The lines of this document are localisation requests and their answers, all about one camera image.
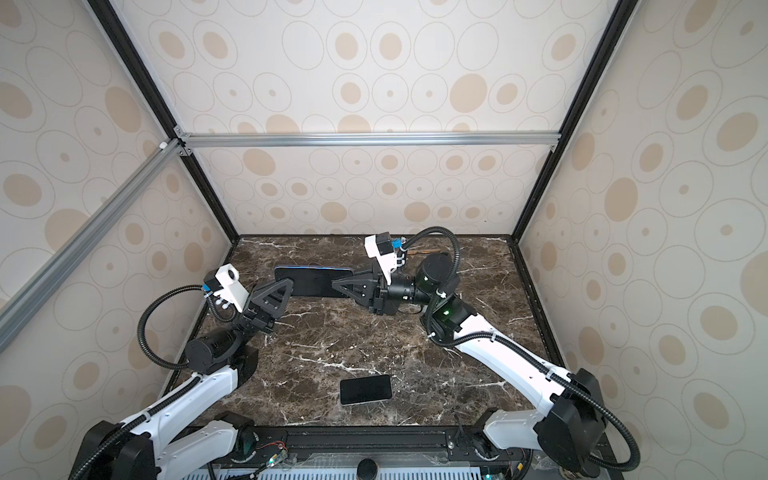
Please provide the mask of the black phone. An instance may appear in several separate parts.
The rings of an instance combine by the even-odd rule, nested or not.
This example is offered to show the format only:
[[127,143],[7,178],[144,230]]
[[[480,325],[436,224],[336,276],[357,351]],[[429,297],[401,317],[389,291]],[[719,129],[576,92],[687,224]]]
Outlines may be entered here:
[[342,405],[389,400],[392,398],[391,377],[376,375],[342,380],[339,398]]
[[276,281],[286,278],[292,280],[293,297],[344,298],[343,293],[333,288],[332,282],[353,274],[351,268],[278,266],[274,269]]

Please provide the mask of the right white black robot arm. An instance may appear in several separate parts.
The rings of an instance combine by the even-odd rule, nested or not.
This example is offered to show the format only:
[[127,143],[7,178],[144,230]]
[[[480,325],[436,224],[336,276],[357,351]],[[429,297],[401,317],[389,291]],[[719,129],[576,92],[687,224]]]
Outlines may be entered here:
[[423,306],[428,341],[481,362],[531,403],[528,411],[493,412],[482,427],[483,442],[496,450],[540,450],[587,477],[639,466],[638,442],[605,406],[594,375],[532,353],[461,298],[461,246],[452,231],[432,226],[409,239],[383,232],[366,237],[364,246],[370,270],[332,280],[336,292],[377,315],[391,315],[403,302]]

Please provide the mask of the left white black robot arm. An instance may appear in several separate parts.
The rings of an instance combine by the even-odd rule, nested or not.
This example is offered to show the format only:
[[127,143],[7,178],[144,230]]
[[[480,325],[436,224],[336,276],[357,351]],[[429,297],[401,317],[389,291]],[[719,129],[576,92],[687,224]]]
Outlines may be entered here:
[[188,292],[213,291],[207,285],[185,285],[154,300],[141,315],[137,340],[155,364],[189,378],[150,406],[124,420],[101,421],[83,437],[69,474],[72,479],[181,479],[217,459],[236,463],[253,459],[258,435],[253,421],[225,414],[187,432],[187,427],[220,399],[233,393],[255,373],[257,350],[249,347],[258,332],[272,330],[293,293],[290,279],[273,281],[246,295],[241,313],[225,326],[190,341],[185,359],[169,362],[146,339],[150,315],[165,301]]

